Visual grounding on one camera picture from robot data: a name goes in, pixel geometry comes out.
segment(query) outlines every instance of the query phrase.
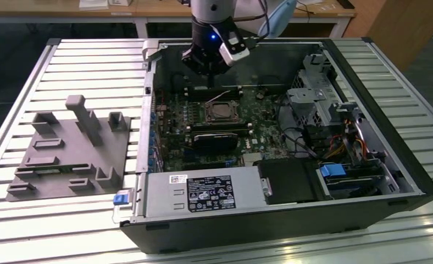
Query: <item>aluminum extrusion table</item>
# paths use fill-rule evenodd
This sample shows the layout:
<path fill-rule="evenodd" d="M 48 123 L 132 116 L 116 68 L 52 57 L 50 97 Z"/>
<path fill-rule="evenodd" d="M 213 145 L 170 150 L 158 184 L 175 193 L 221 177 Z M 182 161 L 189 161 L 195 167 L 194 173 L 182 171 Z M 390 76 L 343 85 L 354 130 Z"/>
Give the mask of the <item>aluminum extrusion table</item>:
<path fill-rule="evenodd" d="M 433 109 L 374 43 L 335 40 L 359 79 L 433 178 Z M 134 182 L 143 76 L 142 40 L 61 40 L 45 47 L 0 129 L 0 263 L 398 263 L 433 262 L 433 202 L 366 230 L 146 255 L 112 220 L 113 195 L 5 202 L 30 136 L 34 112 L 64 108 L 82 94 L 102 117 L 132 117 L 124 187 Z M 347 99 L 352 100 L 347 90 Z M 124 208 L 120 215 L 128 216 Z"/>

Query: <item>desk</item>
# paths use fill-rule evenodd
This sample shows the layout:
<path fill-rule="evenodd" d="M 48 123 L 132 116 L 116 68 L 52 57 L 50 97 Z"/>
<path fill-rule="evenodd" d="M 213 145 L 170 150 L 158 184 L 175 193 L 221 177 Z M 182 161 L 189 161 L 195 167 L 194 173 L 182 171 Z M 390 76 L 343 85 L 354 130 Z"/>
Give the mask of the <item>desk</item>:
<path fill-rule="evenodd" d="M 342 37 L 350 18 L 355 16 L 354 9 L 343 9 L 336 0 L 323 0 L 321 4 L 307 5 L 310 14 L 295 10 L 290 23 L 326 23 L 334 24 L 330 37 Z M 175 0 L 138 0 L 135 8 L 135 31 L 139 38 L 147 38 L 147 23 L 189 23 L 190 8 L 178 4 Z"/>
<path fill-rule="evenodd" d="M 78 0 L 0 0 L 0 23 L 133 23 L 137 3 L 80 11 Z"/>
<path fill-rule="evenodd" d="M 330 37 L 342 37 L 354 9 L 336 0 L 307 5 L 309 23 L 334 24 Z M 139 38 L 147 38 L 147 23 L 189 23 L 190 8 L 175 0 L 133 0 L 128 7 L 80 11 L 78 0 L 0 0 L 0 23 L 134 23 Z M 307 23 L 306 12 L 297 10 L 290 23 Z"/>
<path fill-rule="evenodd" d="M 350 2 L 358 16 L 343 37 L 370 37 L 394 65 L 406 70 L 433 36 L 433 1 Z"/>

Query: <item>black plastic cover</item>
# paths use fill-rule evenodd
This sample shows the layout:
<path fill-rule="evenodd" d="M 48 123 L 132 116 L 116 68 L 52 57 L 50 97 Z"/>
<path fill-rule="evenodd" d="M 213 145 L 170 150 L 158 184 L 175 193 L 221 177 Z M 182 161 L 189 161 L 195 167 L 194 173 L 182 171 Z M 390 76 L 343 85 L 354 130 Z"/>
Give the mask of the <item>black plastic cover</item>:
<path fill-rule="evenodd" d="M 326 200 L 311 159 L 265 159 L 255 164 L 270 184 L 271 195 L 265 198 L 269 205 Z"/>

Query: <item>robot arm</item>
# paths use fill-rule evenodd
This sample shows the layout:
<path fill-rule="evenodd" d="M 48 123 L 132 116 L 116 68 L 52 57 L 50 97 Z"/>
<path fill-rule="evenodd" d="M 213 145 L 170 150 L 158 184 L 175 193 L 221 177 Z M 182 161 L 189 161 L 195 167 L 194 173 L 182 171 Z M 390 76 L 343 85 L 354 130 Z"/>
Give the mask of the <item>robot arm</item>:
<path fill-rule="evenodd" d="M 255 42 L 277 37 L 295 8 L 295 0 L 190 0 L 191 45 L 182 54 L 183 64 L 198 75 L 213 76 L 227 71 L 249 55 Z M 258 35 L 242 38 L 239 30 Z"/>

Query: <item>white paper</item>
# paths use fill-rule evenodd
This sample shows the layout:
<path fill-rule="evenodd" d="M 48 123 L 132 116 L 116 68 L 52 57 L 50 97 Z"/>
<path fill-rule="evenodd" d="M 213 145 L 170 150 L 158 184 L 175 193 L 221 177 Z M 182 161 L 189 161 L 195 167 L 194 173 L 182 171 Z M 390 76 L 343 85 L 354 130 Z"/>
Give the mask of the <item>white paper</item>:
<path fill-rule="evenodd" d="M 305 5 L 318 4 L 318 3 L 322 3 L 322 0 L 298 0 L 297 1 L 297 7 L 303 7 Z"/>

